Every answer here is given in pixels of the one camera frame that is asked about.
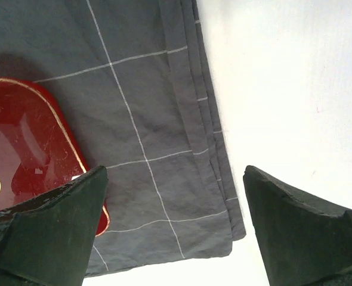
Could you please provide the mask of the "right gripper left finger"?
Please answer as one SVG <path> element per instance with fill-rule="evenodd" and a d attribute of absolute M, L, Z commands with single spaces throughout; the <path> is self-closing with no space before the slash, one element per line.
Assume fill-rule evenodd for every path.
<path fill-rule="evenodd" d="M 82 285 L 107 183 L 98 166 L 0 210 L 0 285 Z"/>

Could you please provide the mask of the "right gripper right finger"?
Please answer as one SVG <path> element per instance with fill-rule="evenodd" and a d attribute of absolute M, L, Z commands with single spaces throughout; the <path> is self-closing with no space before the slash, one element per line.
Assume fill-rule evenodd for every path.
<path fill-rule="evenodd" d="M 352 285 L 352 209 L 255 166 L 243 183 L 270 285 Z"/>

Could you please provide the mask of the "red rectangular tray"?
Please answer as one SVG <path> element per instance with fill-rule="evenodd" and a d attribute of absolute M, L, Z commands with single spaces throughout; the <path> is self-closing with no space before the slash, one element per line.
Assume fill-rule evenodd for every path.
<path fill-rule="evenodd" d="M 37 83 L 0 78 L 0 209 L 90 168 L 55 98 Z"/>

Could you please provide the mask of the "grey checked cloth napkin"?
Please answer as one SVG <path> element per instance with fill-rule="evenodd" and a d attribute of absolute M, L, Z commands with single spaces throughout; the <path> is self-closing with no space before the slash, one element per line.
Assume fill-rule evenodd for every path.
<path fill-rule="evenodd" d="M 47 88 L 107 167 L 87 277 L 228 256 L 245 237 L 196 1 L 0 1 L 0 77 Z"/>

